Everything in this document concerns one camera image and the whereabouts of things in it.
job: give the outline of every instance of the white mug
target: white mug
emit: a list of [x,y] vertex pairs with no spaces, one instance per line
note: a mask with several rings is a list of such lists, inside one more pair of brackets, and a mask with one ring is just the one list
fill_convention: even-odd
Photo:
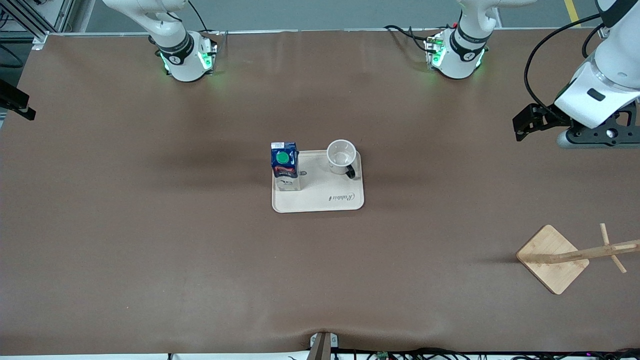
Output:
[[356,160],[356,147],[347,140],[336,140],[326,148],[329,170],[334,174],[346,174],[350,179],[356,176],[353,162]]

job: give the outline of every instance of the wooden base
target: wooden base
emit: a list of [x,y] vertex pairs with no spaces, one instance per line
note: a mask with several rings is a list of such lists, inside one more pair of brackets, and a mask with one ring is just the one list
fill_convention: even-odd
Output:
[[589,265],[589,260],[545,264],[542,258],[546,255],[564,254],[576,250],[578,249],[553,226],[546,225],[516,253],[516,257],[549,291],[560,295]]

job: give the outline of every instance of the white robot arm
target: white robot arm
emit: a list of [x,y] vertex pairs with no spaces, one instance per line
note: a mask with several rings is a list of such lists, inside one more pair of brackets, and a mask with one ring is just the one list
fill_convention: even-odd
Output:
[[145,28],[160,49],[164,66],[179,81],[195,81],[213,69],[216,46],[195,31],[186,31],[173,12],[187,0],[103,0]]
[[[568,126],[557,139],[567,149],[639,146],[640,2],[596,0],[596,6],[609,36],[580,65],[552,105],[544,106],[534,97],[538,103],[513,118],[517,141],[534,131]],[[623,114],[626,121],[621,121]]]
[[493,33],[496,20],[492,8],[515,8],[536,0],[457,0],[462,14],[454,29],[435,35],[426,42],[427,61],[434,69],[453,79],[463,79],[480,66],[484,46]]
[[593,129],[640,97],[640,3],[597,0],[606,38],[578,68],[555,105]]

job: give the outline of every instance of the green led light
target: green led light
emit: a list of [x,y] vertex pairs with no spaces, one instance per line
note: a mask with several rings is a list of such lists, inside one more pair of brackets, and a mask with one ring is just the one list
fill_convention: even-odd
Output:
[[433,55],[433,66],[440,66],[442,64],[442,59],[446,55],[446,48],[442,46],[434,55]]
[[476,67],[480,66],[482,62],[482,55],[484,55],[484,50],[482,50],[482,52],[480,52],[480,55],[478,55],[478,61],[476,63]]
[[169,70],[169,64],[166,63],[164,55],[160,54],[160,59],[162,59],[162,63],[164,64],[164,69],[167,70],[167,72],[171,71]]
[[200,55],[200,61],[202,62],[202,67],[204,67],[205,69],[210,69],[211,68],[211,56],[209,56],[207,53],[199,53]]

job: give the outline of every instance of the table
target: table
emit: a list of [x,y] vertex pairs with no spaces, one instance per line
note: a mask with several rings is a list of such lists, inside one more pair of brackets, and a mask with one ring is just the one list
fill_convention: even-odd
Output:
[[[588,29],[540,51],[547,102]],[[529,51],[497,31],[469,79],[377,31],[230,35],[217,73],[165,76],[144,37],[49,37],[1,131],[0,353],[637,347],[640,257],[550,294],[515,252],[552,224],[579,249],[640,234],[637,150],[516,143]],[[365,205],[278,214],[269,143],[351,140]]]

